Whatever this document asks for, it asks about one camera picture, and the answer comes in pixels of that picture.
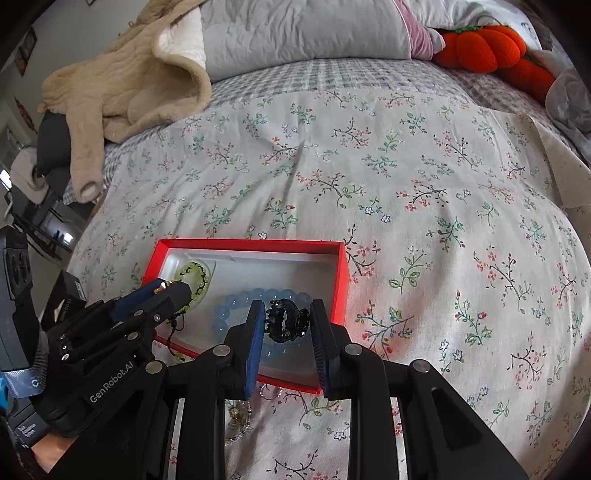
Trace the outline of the person's left hand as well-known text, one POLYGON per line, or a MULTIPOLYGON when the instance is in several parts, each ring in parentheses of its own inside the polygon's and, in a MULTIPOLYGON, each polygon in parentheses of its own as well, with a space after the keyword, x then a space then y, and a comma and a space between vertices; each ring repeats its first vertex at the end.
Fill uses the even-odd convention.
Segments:
POLYGON ((42 470, 49 473, 75 441, 76 437, 66 438, 49 433, 33 445, 32 452, 42 470))

